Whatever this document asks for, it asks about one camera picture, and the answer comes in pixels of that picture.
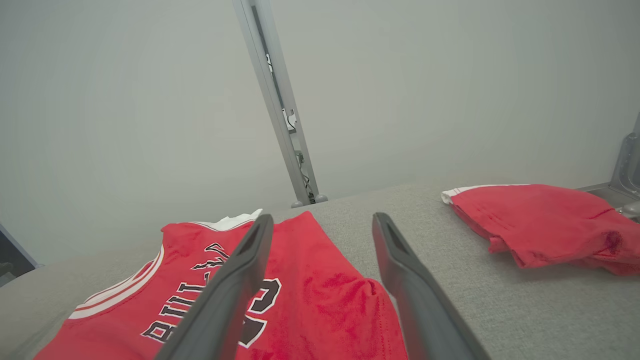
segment gray wall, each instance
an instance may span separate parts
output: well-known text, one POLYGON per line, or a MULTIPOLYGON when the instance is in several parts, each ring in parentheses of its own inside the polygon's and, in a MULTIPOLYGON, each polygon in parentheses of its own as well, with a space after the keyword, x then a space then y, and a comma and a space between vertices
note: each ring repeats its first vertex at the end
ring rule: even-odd
POLYGON ((0 223, 37 261, 293 201, 231 1, 0 3, 0 223))
POLYGON ((640 111, 638 1, 271 2, 330 199, 416 178, 604 183, 640 111))

